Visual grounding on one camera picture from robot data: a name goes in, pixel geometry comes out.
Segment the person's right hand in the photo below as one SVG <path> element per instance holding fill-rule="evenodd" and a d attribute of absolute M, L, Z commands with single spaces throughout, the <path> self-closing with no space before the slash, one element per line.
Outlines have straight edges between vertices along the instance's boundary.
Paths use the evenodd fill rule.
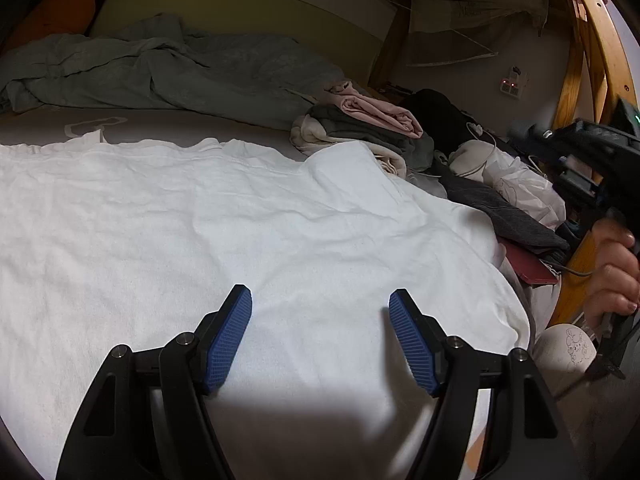
<path fill-rule="evenodd" d="M 639 263 L 631 252 L 634 236 L 610 218 L 592 228 L 596 267 L 591 274 L 584 304 L 589 327 L 596 333 L 606 314 L 632 315 L 639 307 Z"/>

